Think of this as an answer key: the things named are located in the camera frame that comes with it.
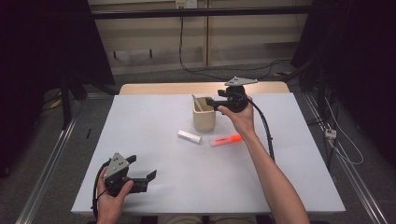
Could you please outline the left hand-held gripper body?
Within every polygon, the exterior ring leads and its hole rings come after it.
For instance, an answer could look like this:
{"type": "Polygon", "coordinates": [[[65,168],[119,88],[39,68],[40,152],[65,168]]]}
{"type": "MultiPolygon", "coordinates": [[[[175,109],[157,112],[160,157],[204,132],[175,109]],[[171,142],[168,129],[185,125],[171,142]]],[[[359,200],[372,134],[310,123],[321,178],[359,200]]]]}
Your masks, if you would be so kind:
{"type": "Polygon", "coordinates": [[[131,163],[118,152],[116,152],[110,160],[104,174],[104,181],[108,193],[111,196],[116,197],[120,193],[123,185],[130,180],[134,182],[130,193],[140,193],[148,190],[149,182],[147,177],[131,178],[127,176],[130,164],[131,163]]]}

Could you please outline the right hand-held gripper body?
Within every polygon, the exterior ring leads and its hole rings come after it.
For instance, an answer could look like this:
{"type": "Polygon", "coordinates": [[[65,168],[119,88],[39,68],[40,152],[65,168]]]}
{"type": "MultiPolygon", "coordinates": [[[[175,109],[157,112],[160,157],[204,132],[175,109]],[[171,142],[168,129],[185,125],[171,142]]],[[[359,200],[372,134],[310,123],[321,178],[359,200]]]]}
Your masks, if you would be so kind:
{"type": "Polygon", "coordinates": [[[234,77],[225,83],[226,91],[228,96],[225,97],[225,101],[215,101],[215,111],[218,111],[218,107],[223,105],[229,108],[234,113],[243,111],[248,105],[248,98],[244,86],[249,84],[257,83],[257,79],[249,79],[244,77],[234,77]]]}

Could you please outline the clear pen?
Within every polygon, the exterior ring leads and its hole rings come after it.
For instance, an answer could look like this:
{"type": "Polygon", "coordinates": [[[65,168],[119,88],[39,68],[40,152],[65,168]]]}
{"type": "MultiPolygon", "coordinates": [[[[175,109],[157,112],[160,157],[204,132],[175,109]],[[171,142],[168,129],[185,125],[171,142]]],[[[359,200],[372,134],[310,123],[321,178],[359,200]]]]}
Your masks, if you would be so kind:
{"type": "Polygon", "coordinates": [[[201,106],[200,102],[198,101],[197,97],[194,94],[192,94],[191,96],[192,96],[192,99],[195,102],[196,106],[198,107],[199,111],[203,112],[204,110],[202,109],[202,106],[201,106]]]}

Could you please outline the beige square pen holder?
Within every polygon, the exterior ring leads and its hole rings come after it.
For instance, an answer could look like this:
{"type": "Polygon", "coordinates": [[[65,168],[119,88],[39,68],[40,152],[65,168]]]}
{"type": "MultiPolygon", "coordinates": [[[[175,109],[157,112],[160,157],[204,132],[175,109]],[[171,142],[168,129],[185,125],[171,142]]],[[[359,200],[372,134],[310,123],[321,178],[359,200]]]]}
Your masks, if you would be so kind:
{"type": "Polygon", "coordinates": [[[216,124],[216,112],[212,106],[205,102],[206,97],[197,97],[203,112],[199,111],[195,102],[192,105],[193,127],[199,132],[209,132],[214,129],[216,124]]]}

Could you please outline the white eraser stick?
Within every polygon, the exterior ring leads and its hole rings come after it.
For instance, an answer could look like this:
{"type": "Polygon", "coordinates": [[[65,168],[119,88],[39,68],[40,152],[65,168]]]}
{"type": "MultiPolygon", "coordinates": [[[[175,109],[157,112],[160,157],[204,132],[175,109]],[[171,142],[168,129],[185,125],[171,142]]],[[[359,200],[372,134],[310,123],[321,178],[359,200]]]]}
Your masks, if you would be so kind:
{"type": "Polygon", "coordinates": [[[201,136],[193,134],[193,133],[188,133],[188,132],[185,132],[185,131],[182,131],[182,130],[179,130],[177,132],[177,136],[179,138],[183,138],[183,139],[188,140],[190,142],[193,142],[195,144],[200,144],[201,140],[202,140],[201,136]]]}

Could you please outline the orange highlighter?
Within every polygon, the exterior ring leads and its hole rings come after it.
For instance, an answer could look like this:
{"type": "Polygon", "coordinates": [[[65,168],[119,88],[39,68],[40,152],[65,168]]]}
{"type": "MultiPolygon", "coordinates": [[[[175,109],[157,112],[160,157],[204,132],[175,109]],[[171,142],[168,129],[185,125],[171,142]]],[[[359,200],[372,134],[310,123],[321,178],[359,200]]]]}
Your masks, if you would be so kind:
{"type": "Polygon", "coordinates": [[[228,136],[222,136],[209,141],[209,145],[211,147],[221,147],[230,144],[239,143],[242,141],[242,137],[240,134],[232,134],[228,136]]]}

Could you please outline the person's right hand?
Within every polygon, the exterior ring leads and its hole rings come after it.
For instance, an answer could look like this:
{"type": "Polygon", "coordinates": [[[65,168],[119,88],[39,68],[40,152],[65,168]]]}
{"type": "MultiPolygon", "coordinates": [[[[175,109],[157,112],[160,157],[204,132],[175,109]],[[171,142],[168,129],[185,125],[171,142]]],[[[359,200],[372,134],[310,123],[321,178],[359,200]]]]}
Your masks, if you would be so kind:
{"type": "Polygon", "coordinates": [[[234,113],[223,105],[220,105],[218,110],[221,114],[227,116],[231,120],[234,128],[245,141],[256,135],[254,127],[254,112],[251,104],[247,104],[247,107],[238,113],[234,113]]]}

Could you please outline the person's left hand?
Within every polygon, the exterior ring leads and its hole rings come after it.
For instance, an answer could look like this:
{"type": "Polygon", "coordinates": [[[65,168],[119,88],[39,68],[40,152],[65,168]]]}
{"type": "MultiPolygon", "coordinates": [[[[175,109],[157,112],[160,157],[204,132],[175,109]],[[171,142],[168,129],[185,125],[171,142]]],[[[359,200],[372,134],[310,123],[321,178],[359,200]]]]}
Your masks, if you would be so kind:
{"type": "Polygon", "coordinates": [[[113,197],[109,195],[106,190],[106,185],[104,181],[104,174],[106,172],[106,169],[107,167],[103,169],[97,181],[97,191],[98,191],[97,221],[99,220],[119,221],[123,209],[124,199],[132,189],[134,182],[132,180],[126,182],[123,185],[122,189],[120,190],[120,193],[116,197],[113,197]]]}

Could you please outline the wooden table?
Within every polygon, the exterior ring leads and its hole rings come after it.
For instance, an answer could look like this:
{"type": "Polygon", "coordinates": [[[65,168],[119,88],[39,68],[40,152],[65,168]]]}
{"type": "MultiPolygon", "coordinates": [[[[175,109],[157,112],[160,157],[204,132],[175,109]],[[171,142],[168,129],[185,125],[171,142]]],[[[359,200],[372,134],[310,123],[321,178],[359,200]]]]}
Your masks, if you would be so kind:
{"type": "MultiPolygon", "coordinates": [[[[203,94],[217,93],[225,89],[222,82],[188,82],[188,83],[137,83],[125,84],[120,95],[128,94],[203,94]]],[[[281,81],[262,81],[245,86],[247,93],[287,93],[289,88],[281,81]]]]}

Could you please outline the black metal stand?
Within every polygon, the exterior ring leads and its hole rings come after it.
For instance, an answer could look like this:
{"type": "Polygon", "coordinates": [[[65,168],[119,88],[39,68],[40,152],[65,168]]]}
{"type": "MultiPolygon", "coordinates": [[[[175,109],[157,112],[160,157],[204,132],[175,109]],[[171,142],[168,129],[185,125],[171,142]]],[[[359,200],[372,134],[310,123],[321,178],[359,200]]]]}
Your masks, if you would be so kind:
{"type": "Polygon", "coordinates": [[[87,97],[87,92],[83,87],[83,79],[77,74],[63,74],[61,78],[61,99],[64,116],[63,130],[67,128],[72,120],[69,93],[72,93],[77,100],[84,100],[87,97]]]}

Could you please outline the black metal bar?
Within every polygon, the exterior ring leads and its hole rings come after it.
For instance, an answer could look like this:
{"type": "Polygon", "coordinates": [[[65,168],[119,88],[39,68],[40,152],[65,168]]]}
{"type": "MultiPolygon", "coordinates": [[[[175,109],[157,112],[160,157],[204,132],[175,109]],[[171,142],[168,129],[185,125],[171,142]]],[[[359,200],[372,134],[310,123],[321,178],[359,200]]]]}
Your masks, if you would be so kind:
{"type": "Polygon", "coordinates": [[[94,11],[90,17],[94,20],[146,19],[179,17],[212,17],[240,15],[288,15],[306,14],[310,6],[301,7],[239,7],[239,8],[197,8],[197,9],[158,9],[135,11],[94,11]]]}

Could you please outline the black curtain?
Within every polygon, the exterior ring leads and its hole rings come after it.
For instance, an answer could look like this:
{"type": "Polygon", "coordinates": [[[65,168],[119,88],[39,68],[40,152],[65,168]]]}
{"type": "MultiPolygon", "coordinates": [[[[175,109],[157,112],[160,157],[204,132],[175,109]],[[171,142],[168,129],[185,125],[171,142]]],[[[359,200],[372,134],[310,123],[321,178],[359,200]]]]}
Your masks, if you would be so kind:
{"type": "Polygon", "coordinates": [[[44,94],[115,83],[88,0],[0,0],[0,178],[20,156],[44,94]]]}
{"type": "Polygon", "coordinates": [[[310,90],[329,80],[379,154],[396,168],[396,0],[313,0],[291,64],[310,90]]]}

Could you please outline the aluminium floor rail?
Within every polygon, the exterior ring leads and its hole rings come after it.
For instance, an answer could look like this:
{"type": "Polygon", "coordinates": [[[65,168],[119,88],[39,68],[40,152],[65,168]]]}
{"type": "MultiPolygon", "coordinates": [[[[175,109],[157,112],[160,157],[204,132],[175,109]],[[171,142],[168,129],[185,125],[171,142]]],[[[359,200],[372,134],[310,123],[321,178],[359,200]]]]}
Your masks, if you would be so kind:
{"type": "Polygon", "coordinates": [[[332,150],[332,153],[336,156],[341,167],[343,168],[346,176],[351,183],[352,188],[357,193],[364,210],[367,212],[369,218],[374,224],[389,224],[388,219],[382,212],[379,203],[377,202],[374,194],[369,190],[368,186],[363,181],[361,175],[358,173],[357,166],[362,165],[365,162],[361,150],[353,142],[353,140],[344,132],[340,127],[337,117],[334,115],[333,109],[327,98],[324,98],[324,108],[329,111],[329,117],[325,119],[324,115],[319,113],[319,103],[315,99],[312,93],[304,93],[304,99],[307,102],[311,112],[314,115],[312,120],[313,123],[317,124],[323,132],[323,138],[325,146],[332,150]],[[333,129],[336,130],[336,138],[329,139],[325,137],[325,130],[333,129]],[[343,136],[350,145],[360,155],[357,161],[353,161],[346,152],[346,149],[339,140],[339,137],[343,136]]]}
{"type": "Polygon", "coordinates": [[[45,162],[15,224],[81,224],[86,218],[71,212],[92,156],[92,129],[84,121],[90,99],[75,101],[72,119],[45,162]]]}

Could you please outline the white wall socket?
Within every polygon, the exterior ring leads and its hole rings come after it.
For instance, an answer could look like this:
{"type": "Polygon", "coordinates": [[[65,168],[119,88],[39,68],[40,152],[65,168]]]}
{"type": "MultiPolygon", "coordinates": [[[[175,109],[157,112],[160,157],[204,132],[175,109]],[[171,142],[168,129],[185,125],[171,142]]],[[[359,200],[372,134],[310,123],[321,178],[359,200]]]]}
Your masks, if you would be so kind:
{"type": "Polygon", "coordinates": [[[197,0],[175,0],[176,8],[198,8],[197,0]]]}

